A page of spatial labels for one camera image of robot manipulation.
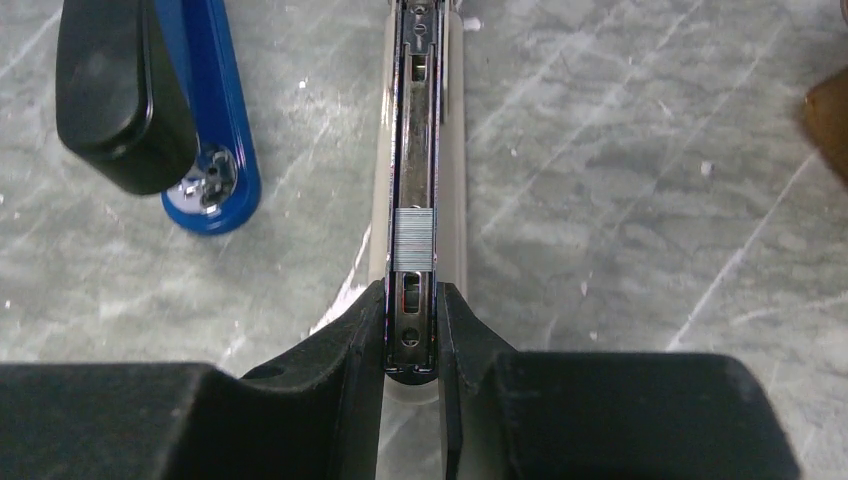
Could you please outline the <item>blue stapler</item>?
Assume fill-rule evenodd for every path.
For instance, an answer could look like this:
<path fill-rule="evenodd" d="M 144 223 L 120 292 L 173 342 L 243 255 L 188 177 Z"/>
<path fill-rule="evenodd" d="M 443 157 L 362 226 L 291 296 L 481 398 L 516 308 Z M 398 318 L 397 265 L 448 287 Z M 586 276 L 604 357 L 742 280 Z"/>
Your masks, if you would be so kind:
<path fill-rule="evenodd" d="M 221 1 L 67 1 L 55 67 L 62 144 L 117 187 L 159 195 L 181 228 L 218 235 L 261 198 Z"/>

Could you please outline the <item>brown staple tray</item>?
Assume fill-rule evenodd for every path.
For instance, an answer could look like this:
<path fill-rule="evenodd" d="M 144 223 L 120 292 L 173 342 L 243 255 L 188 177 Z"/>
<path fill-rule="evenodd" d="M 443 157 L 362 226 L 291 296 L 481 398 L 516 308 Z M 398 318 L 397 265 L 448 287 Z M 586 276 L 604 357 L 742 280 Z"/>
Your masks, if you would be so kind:
<path fill-rule="evenodd" d="M 807 136 L 847 185 L 847 68 L 811 88 L 802 112 Z"/>

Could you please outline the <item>staple strip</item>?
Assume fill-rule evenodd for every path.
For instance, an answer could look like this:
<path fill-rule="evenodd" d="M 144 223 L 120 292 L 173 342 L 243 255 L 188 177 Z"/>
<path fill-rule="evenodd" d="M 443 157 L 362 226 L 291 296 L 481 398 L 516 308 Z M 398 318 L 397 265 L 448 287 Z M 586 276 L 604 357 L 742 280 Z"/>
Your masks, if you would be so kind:
<path fill-rule="evenodd" d="M 432 272 L 434 270 L 434 226 L 432 208 L 397 208 L 394 215 L 392 270 Z"/>

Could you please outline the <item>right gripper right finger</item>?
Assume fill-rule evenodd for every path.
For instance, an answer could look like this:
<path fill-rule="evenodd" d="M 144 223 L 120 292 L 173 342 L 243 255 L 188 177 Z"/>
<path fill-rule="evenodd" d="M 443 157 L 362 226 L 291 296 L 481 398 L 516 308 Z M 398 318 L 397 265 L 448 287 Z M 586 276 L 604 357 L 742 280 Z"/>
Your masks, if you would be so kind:
<path fill-rule="evenodd" d="M 705 353 L 519 351 L 437 300 L 447 479 L 798 479 L 761 384 Z"/>

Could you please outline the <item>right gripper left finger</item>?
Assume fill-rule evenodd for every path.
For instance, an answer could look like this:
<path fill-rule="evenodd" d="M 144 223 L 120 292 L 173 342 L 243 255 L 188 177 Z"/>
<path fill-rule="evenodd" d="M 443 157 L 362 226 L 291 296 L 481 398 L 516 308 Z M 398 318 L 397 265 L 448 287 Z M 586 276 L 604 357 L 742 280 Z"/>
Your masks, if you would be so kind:
<path fill-rule="evenodd" d="M 205 363 L 5 364 L 5 479 L 371 479 L 381 283 L 234 378 Z"/>

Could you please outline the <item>black beige stapler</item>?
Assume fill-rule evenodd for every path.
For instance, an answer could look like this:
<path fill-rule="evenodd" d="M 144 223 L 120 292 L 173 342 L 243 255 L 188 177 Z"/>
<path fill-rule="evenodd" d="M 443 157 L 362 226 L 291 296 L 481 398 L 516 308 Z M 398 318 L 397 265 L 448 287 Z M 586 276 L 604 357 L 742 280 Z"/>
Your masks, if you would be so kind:
<path fill-rule="evenodd" d="M 468 288 L 463 22 L 452 1 L 394 1 L 385 23 L 382 108 L 368 263 L 386 288 L 385 393 L 435 401 L 436 288 Z M 397 208 L 432 208 L 434 270 L 392 270 Z"/>

